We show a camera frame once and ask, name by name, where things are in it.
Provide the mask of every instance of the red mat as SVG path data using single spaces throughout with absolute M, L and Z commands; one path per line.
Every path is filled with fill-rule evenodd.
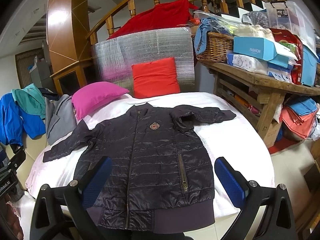
M 296 141 L 290 141 L 287 138 L 282 138 L 280 141 L 276 142 L 273 146 L 268 148 L 268 151 L 270 154 L 276 153 L 278 151 L 281 151 L 283 149 L 286 149 L 287 147 L 294 145 L 298 142 Z

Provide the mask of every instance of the bubble wrap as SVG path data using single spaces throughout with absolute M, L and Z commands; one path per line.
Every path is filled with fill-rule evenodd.
M 127 88 L 131 94 L 131 66 L 167 57 L 175 58 L 181 92 L 195 90 L 193 46 L 189 28 L 132 33 L 99 42 L 92 47 L 101 79 Z

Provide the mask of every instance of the metal screw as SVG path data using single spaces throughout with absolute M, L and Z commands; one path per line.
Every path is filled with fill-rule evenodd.
M 254 180 L 250 180 L 249 184 L 250 184 L 251 187 L 257 187 L 258 186 L 258 183 L 256 181 L 254 181 Z
M 286 185 L 283 184 L 283 183 L 279 184 L 279 187 L 280 187 L 281 189 L 286 189 L 286 188 L 287 188 Z
M 41 190 L 46 190 L 48 188 L 48 186 L 49 186 L 48 184 L 43 184 L 40 189 Z
M 73 181 L 71 181 L 71 182 L 69 183 L 69 185 L 70 185 L 71 187 L 77 186 L 77 185 L 78 185 L 78 181 L 74 179 Z

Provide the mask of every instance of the striped curtain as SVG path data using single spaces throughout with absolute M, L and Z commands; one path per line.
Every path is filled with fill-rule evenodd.
M 44 58 L 43 49 L 32 49 L 16 55 L 17 74 L 21 89 L 32 83 L 28 67 L 34 65 L 35 56 L 38 56 L 38 59 Z

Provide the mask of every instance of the embroidered badge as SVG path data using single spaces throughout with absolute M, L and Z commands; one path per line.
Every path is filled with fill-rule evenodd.
M 149 127 L 151 130 L 157 130 L 160 125 L 157 122 L 153 122 Z

